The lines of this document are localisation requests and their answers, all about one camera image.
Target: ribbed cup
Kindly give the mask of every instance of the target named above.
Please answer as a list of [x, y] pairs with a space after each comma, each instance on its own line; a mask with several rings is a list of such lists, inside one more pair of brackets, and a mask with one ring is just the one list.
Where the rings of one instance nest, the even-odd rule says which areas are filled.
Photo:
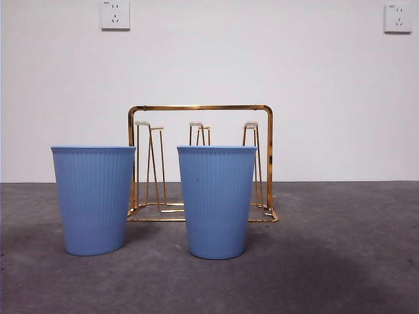
[[122, 246], [135, 149], [51, 147], [68, 253], [98, 255]]
[[177, 150], [190, 252], [209, 259], [242, 254], [256, 147]]

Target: gray floor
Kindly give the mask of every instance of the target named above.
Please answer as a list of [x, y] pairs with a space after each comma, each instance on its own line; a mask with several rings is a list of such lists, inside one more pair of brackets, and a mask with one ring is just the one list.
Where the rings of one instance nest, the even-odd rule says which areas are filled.
[[245, 253], [188, 253], [183, 222], [64, 251], [53, 184], [1, 185], [2, 313], [419, 313], [419, 182], [276, 183]]

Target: gold cup rack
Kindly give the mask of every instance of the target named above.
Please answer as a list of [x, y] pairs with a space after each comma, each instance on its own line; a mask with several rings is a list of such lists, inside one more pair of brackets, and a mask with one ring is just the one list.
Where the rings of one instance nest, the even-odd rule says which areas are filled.
[[[268, 118], [268, 124], [267, 124], [267, 159], [266, 159], [266, 204], [262, 202], [262, 182], [261, 182], [261, 159], [260, 159], [260, 155], [259, 155], [259, 165], [255, 166], [259, 166], [259, 182], [257, 182], [257, 178], [256, 179], [256, 184], [260, 184], [260, 193], [261, 193], [261, 202], [260, 203], [252, 203], [250, 204], [251, 206], [256, 206], [261, 208], [263, 215], [267, 216], [268, 218], [264, 218], [264, 219], [249, 219], [249, 222], [276, 222], [279, 221], [279, 216], [276, 214], [275, 210], [274, 210], [274, 204], [273, 204], [273, 197], [272, 197], [272, 134], [273, 134], [273, 121], [274, 121], [274, 116], [272, 113], [272, 109], [269, 106], [266, 105], [191, 105], [191, 106], [180, 106], [180, 105], [159, 105], [159, 106], [135, 106], [132, 107], [129, 111], [128, 111], [128, 142], [130, 146], [135, 146], [135, 138], [134, 138], [134, 115], [136, 112], [138, 111], [234, 111], [234, 110], [239, 110], [239, 111], [265, 111], [267, 113], [267, 118]], [[259, 129], [257, 128], [256, 124], [252, 124], [253, 122], [250, 122], [251, 124], [245, 124], [244, 127], [244, 139], [243, 139], [243, 145], [245, 144], [246, 141], [246, 131], [247, 129], [249, 130], [254, 130], [254, 132], [257, 131], [257, 137], [256, 137], [256, 133], [255, 133], [255, 141], [257, 140], [257, 146], [258, 146], [258, 152], [259, 152]], [[190, 125], [190, 133], [189, 133], [189, 138], [190, 138], [190, 143], [191, 143], [191, 132], [192, 132], [192, 126]], [[201, 131], [202, 135], [204, 135], [204, 130], [208, 130], [208, 136], [209, 136], [209, 132], [210, 130], [208, 129], [208, 127], [203, 127], [203, 126], [198, 126], [198, 131]], [[149, 150], [153, 149], [153, 143], [151, 142], [151, 131], [149, 130]], [[160, 147], [162, 149], [162, 138], [161, 138], [161, 130], [160, 131]], [[161, 209], [161, 207], [164, 206], [168, 206], [168, 207], [180, 207], [183, 206], [183, 203], [176, 203], [176, 202], [168, 202], [167, 198], [166, 198], [166, 187], [164, 187], [164, 193], [165, 193], [165, 197], [164, 197], [164, 202], [160, 203], [158, 200], [158, 193], [157, 193], [157, 187], [156, 187], [156, 197], [157, 197], [157, 202], [156, 203], [151, 203], [148, 202], [148, 199], [146, 201], [146, 203], [140, 203], [139, 202], [139, 194], [136, 193], [137, 190], [137, 186], [140, 184], [140, 182], [136, 182], [136, 173], [138, 173], [138, 167], [139, 167], [139, 160], [137, 157], [137, 162], [134, 163], [134, 168], [133, 168], [133, 176], [132, 176], [132, 188], [131, 188], [131, 196], [130, 196], [130, 209], [128, 210], [128, 218], [127, 221], [128, 222], [145, 222], [145, 221], [185, 221], [185, 218], [168, 218], [168, 217], [139, 217], [139, 218], [134, 218], [134, 216], [136, 215], [140, 215], [141, 209], [148, 206], [148, 205], [157, 205], [158, 208], [158, 212], [160, 213], [176, 213], [176, 212], [182, 212], [184, 211], [184, 209]]]

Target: white wall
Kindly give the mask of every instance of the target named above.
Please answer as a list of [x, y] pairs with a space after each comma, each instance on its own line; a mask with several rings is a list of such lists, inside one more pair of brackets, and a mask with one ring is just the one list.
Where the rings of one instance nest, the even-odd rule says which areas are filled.
[[[275, 181], [419, 179], [419, 1], [407, 36], [378, 0], [131, 0], [129, 32], [99, 2], [2, 0], [3, 182], [54, 181], [51, 145], [125, 145], [134, 105], [223, 103], [273, 108]], [[252, 118], [208, 124], [240, 143]]]

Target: electrical socket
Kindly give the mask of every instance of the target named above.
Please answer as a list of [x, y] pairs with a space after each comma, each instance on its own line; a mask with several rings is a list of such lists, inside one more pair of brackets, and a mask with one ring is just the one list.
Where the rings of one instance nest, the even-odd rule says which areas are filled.
[[412, 14], [409, 4], [399, 3], [384, 6], [384, 32], [412, 32]]
[[100, 8], [101, 28], [130, 29], [130, 2], [129, 0], [102, 0]]

